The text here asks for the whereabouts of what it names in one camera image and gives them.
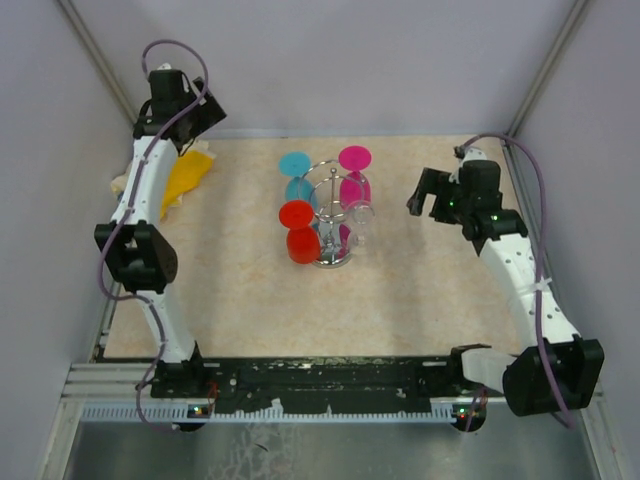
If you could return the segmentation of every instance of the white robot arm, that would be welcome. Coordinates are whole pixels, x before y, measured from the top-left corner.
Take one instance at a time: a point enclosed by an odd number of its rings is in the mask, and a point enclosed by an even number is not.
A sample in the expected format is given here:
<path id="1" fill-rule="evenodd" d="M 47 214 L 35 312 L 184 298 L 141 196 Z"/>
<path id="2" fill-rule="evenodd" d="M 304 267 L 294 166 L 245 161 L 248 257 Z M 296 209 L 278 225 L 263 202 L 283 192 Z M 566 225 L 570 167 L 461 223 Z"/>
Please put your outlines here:
<path id="1" fill-rule="evenodd" d="M 202 102 L 175 121 L 164 134 L 159 133 L 169 119 L 196 99 L 196 93 L 185 79 L 182 71 L 167 64 L 149 75 L 151 99 L 143 106 L 134 127 L 131 175 L 111 222 L 97 225 L 94 233 L 101 250 L 113 237 L 106 264 L 125 291 L 147 300 L 136 299 L 158 346 L 161 343 L 158 321 L 162 325 L 165 348 L 161 361 L 164 364 L 189 362 L 199 353 L 172 285 L 178 269 L 177 254 L 155 226 L 160 221 L 164 192 L 179 151 L 226 117 L 213 96 L 206 92 Z M 201 79 L 194 80 L 193 85 L 203 91 Z"/>
<path id="2" fill-rule="evenodd" d="M 452 350 L 461 381 L 487 386 L 505 395 L 516 415 L 558 411 L 539 354 L 535 296 L 542 294 L 541 325 L 549 365 L 568 408 L 589 404 L 604 361 L 597 340 L 583 340 L 564 316 L 546 281 L 536 284 L 527 228 L 519 213 L 502 208 L 500 167 L 477 148 L 456 149 L 457 172 L 425 168 L 407 202 L 420 216 L 427 194 L 435 196 L 429 214 L 439 223 L 462 225 L 462 234 L 497 279 L 505 294 L 523 351 L 519 356 L 487 345 Z"/>
<path id="3" fill-rule="evenodd" d="M 127 200 L 131 195 L 135 172 L 140 167 L 143 154 L 153 136 L 143 136 L 133 142 L 132 174 L 129 176 L 122 199 L 111 217 L 112 222 L 120 222 L 127 211 Z M 173 165 L 178 159 L 178 150 L 171 140 L 158 141 L 149 155 L 149 163 L 142 169 L 140 183 L 136 194 L 133 212 L 128 216 L 125 225 L 136 226 L 138 223 L 157 225 L 160 221 L 162 199 Z M 195 349 L 195 339 L 189 331 L 182 309 L 176 298 L 174 287 L 168 283 L 161 293 L 154 290 L 136 290 L 146 297 L 155 307 L 166 334 L 166 344 L 162 360 L 168 363 L 179 363 L 189 360 Z M 156 320 L 147 302 L 135 300 L 144 311 L 149 328 L 153 332 L 156 344 L 160 345 L 160 333 Z"/>

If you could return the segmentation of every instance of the purple cable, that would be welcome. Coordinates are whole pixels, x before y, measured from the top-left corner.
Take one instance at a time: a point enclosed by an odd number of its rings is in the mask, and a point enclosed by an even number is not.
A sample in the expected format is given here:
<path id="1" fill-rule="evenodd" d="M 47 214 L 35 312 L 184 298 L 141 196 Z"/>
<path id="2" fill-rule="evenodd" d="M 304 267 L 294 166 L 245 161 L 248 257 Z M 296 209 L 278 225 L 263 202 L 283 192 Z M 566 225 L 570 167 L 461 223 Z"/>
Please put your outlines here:
<path id="1" fill-rule="evenodd" d="M 136 385 L 136 413 L 138 414 L 138 417 L 140 417 L 140 420 L 142 421 L 142 423 L 150 426 L 151 428 L 153 428 L 154 430 L 160 431 L 160 432 L 174 432 L 175 430 L 173 430 L 172 428 L 167 429 L 167 428 L 162 428 L 162 427 L 158 427 L 156 425 L 154 425 L 153 423 L 149 422 L 149 420 L 146 419 L 146 417 L 144 416 L 144 413 L 142 412 L 142 389 L 144 387 L 146 387 L 149 384 L 149 375 L 151 375 L 153 373 L 153 371 L 155 370 L 155 368 L 158 366 L 158 362 L 160 362 L 160 360 L 162 359 L 162 356 L 164 355 L 164 351 L 166 348 L 166 343 L 167 343 L 167 338 L 166 338 L 166 334 L 164 331 L 164 327 L 162 326 L 162 321 L 160 320 L 160 317 L 158 316 L 158 312 L 156 311 L 153 302 L 148 299 L 147 297 L 143 296 L 143 295 L 139 295 L 139 294 L 133 294 L 133 295 L 114 295 L 113 293 L 111 293 L 109 291 L 109 289 L 107 289 L 107 287 L 104 284 L 104 264 L 106 262 L 106 258 L 107 258 L 107 253 L 109 252 L 109 250 L 111 249 L 111 246 L 113 245 L 113 242 L 116 238 L 116 236 L 118 235 L 118 233 L 120 232 L 120 230 L 122 229 L 122 227 L 125 225 L 125 223 L 127 222 L 127 220 L 129 219 L 129 217 L 131 216 L 131 214 L 134 212 L 134 205 L 135 205 L 135 200 L 136 200 L 136 194 L 138 193 L 138 188 L 140 186 L 140 180 L 142 178 L 142 171 L 144 169 L 144 166 L 149 163 L 148 157 L 149 154 L 152 152 L 153 148 L 156 146 L 156 144 L 160 141 L 160 139 L 162 138 L 162 135 L 164 135 L 167 130 L 169 130 L 169 128 L 171 128 L 171 126 L 176 123 L 178 120 L 180 120 L 182 117 L 184 117 L 187 113 L 189 113 L 191 110 L 193 110 L 204 98 L 204 96 L 206 95 L 207 91 L 208 91 L 208 85 L 209 85 L 209 70 L 207 69 L 207 65 L 204 62 L 204 59 L 198 54 L 198 52 L 196 52 L 193 48 L 191 48 L 190 46 L 179 42 L 177 40 L 171 40 L 171 39 L 161 39 L 161 40 L 156 40 L 154 42 L 151 42 L 149 45 L 147 45 L 144 49 L 144 51 L 142 52 L 142 71 L 144 72 L 145 77 L 148 78 L 149 76 L 149 70 L 147 68 L 147 54 L 149 53 L 149 50 L 151 50 L 153 47 L 157 46 L 157 45 L 176 45 L 178 47 L 181 47 L 185 50 L 187 50 L 189 53 L 191 53 L 197 60 L 198 62 L 200 62 L 200 65 L 202 67 L 202 73 L 203 73 L 203 78 L 204 78 L 204 87 L 202 88 L 202 90 L 200 91 L 200 93 L 198 94 L 198 96 L 196 97 L 196 99 L 191 102 L 189 105 L 187 105 L 185 108 L 183 108 L 182 110 L 180 110 L 177 114 L 175 114 L 173 117 L 171 117 L 167 123 L 165 123 L 162 128 L 160 128 L 160 130 L 158 131 L 158 133 L 155 134 L 155 136 L 151 139 L 151 141 L 149 142 L 149 145 L 147 146 L 147 148 L 144 150 L 144 153 L 142 154 L 142 160 L 140 161 L 140 163 L 138 164 L 138 168 L 136 169 L 135 172 L 135 176 L 133 179 L 133 184 L 131 185 L 131 193 L 129 195 L 129 199 L 127 201 L 127 209 L 125 210 L 124 215 L 122 216 L 122 218 L 120 219 L 120 221 L 116 224 L 115 228 L 113 229 L 113 231 L 111 232 L 111 235 L 109 235 L 109 238 L 107 238 L 107 241 L 105 242 L 104 248 L 102 249 L 102 252 L 100 253 L 100 264 L 98 267 L 98 287 L 100 288 L 100 291 L 110 300 L 113 300 L 115 302 L 119 302 L 119 301 L 123 301 L 123 300 L 132 300 L 132 299 L 137 299 L 140 300 L 144 303 L 146 303 L 149 306 L 149 311 L 151 312 L 153 319 L 156 322 L 156 326 L 158 327 L 158 336 L 160 337 L 160 348 L 158 350 L 158 354 L 154 357 L 154 359 L 151 361 L 151 365 L 149 365 L 149 368 L 147 368 L 147 370 L 145 371 L 144 375 L 142 376 L 142 380 L 140 381 L 140 383 L 138 385 Z"/>
<path id="2" fill-rule="evenodd" d="M 503 133 L 481 133 L 480 135 L 476 135 L 473 138 L 470 138 L 466 142 L 462 144 L 462 146 L 466 149 L 473 145 L 475 142 L 480 140 L 481 138 L 492 137 L 499 138 L 500 140 L 515 145 L 518 147 L 522 153 L 529 159 L 529 162 L 533 166 L 533 169 L 536 172 L 536 177 L 538 179 L 538 188 L 540 191 L 540 238 L 538 240 L 537 251 L 535 256 L 535 281 L 536 283 L 540 282 L 542 279 L 543 266 L 542 261 L 545 254 L 546 249 L 546 233 L 547 233 L 547 198 L 546 198 L 546 187 L 544 184 L 544 178 L 542 178 L 542 171 L 540 169 L 540 164 L 533 156 L 533 153 L 523 145 L 519 140 L 512 138 Z M 551 369 L 551 362 L 549 361 L 549 356 L 547 355 L 547 349 L 544 346 L 544 336 L 542 334 L 542 292 L 540 290 L 536 290 L 535 293 L 535 328 L 536 328 L 536 340 L 538 343 L 538 352 L 540 353 L 540 360 L 542 362 L 542 368 L 544 369 L 544 373 L 547 376 L 547 380 L 549 381 L 549 386 L 551 387 L 551 391 L 553 392 L 553 396 L 558 403 L 558 407 L 562 412 L 562 416 L 565 419 L 564 426 L 567 428 L 575 428 L 575 420 L 571 412 L 567 408 L 567 404 L 562 398 L 562 393 L 560 392 L 560 387 L 558 386 L 558 382 L 556 381 L 553 370 Z"/>

